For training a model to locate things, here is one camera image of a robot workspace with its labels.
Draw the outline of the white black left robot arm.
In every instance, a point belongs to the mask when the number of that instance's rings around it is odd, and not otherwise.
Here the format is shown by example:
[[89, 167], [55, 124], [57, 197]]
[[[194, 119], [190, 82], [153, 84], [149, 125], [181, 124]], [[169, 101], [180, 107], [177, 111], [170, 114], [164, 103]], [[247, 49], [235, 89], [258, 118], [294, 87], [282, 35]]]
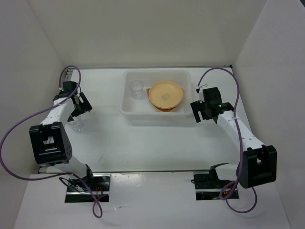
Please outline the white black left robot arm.
[[31, 145], [37, 164], [54, 167], [63, 173], [79, 176], [78, 185], [91, 190], [95, 185], [92, 170], [72, 155], [72, 145], [65, 131], [65, 125], [76, 126], [81, 115], [90, 112], [92, 106], [83, 92], [77, 91], [73, 81], [63, 83], [59, 94], [53, 99], [55, 106], [47, 117], [29, 129]]

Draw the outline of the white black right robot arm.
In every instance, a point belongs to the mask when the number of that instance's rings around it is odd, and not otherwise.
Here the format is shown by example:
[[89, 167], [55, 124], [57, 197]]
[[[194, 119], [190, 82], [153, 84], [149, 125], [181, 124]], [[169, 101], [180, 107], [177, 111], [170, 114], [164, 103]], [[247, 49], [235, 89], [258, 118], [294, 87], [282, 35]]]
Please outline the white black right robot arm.
[[212, 119], [241, 150], [240, 162], [236, 169], [238, 183], [251, 188], [276, 181], [277, 151], [256, 138], [239, 118], [236, 108], [222, 102], [217, 87], [198, 87], [199, 100], [191, 103], [196, 122]]

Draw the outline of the clear glass cup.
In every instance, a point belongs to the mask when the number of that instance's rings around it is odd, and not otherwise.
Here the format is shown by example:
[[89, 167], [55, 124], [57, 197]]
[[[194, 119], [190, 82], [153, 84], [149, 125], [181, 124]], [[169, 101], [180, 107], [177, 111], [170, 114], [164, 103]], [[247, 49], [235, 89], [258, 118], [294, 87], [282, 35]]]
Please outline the clear glass cup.
[[129, 84], [129, 89], [131, 91], [131, 95], [133, 99], [141, 100], [143, 93], [143, 83], [141, 81], [132, 81]]
[[81, 132], [84, 126], [81, 116], [74, 117], [73, 120], [67, 122], [67, 125], [77, 132]]

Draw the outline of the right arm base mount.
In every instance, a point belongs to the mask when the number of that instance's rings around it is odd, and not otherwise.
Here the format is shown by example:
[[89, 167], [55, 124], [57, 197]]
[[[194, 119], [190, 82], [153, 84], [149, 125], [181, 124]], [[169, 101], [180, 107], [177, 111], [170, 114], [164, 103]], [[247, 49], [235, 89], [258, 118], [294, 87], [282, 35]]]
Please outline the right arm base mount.
[[197, 201], [219, 200], [221, 189], [230, 183], [230, 180], [220, 180], [209, 170], [203, 170], [193, 173], [191, 183], [194, 185]]

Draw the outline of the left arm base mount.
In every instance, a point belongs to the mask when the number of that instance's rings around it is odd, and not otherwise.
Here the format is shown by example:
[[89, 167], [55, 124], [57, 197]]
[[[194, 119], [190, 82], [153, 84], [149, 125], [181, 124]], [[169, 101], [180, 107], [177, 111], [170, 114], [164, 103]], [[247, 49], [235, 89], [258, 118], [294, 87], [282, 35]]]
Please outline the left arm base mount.
[[[88, 188], [80, 180], [59, 177], [59, 181], [67, 188], [65, 203], [94, 202], [94, 198], [90, 194]], [[90, 181], [83, 178], [83, 181], [99, 202], [109, 202], [110, 175], [102, 174], [94, 176]]]

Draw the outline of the clear glass cup front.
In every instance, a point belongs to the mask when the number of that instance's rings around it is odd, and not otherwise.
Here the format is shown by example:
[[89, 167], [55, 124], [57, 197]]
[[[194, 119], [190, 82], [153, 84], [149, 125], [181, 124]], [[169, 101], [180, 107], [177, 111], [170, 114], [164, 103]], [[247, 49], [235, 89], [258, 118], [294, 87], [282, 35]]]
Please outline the clear glass cup front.
[[67, 125], [77, 132], [81, 132], [84, 126], [81, 116], [74, 117], [73, 120], [67, 122]]

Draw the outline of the translucent white plastic bin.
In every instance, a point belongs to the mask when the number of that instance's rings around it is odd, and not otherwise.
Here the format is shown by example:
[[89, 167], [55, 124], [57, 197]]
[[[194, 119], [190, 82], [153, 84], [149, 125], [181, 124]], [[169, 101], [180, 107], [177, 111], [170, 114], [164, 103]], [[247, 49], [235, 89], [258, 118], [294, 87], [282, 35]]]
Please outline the translucent white plastic bin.
[[131, 122], [179, 122], [193, 114], [191, 75], [184, 70], [127, 70], [119, 110]]

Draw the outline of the woven bamboo triangular tray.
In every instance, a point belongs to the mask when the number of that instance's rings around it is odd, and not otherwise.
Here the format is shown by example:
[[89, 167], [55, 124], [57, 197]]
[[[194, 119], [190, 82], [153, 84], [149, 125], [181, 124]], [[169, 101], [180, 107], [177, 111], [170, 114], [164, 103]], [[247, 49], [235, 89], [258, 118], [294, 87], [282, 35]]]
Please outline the woven bamboo triangular tray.
[[157, 107], [157, 106], [155, 106], [152, 102], [151, 102], [151, 100], [150, 100], [150, 98], [149, 98], [149, 90], [150, 90], [150, 88], [146, 88], [145, 89], [146, 90], [146, 95], [147, 95], [147, 98], [148, 98], [148, 100], [149, 100], [149, 102], [150, 102], [150, 104], [155, 108], [155, 109], [157, 109], [158, 111], [160, 111], [160, 112], [172, 112], [172, 111], [174, 111], [180, 104], [177, 104], [176, 106], [174, 106], [174, 107], [172, 107], [172, 108], [160, 108], [160, 107]]

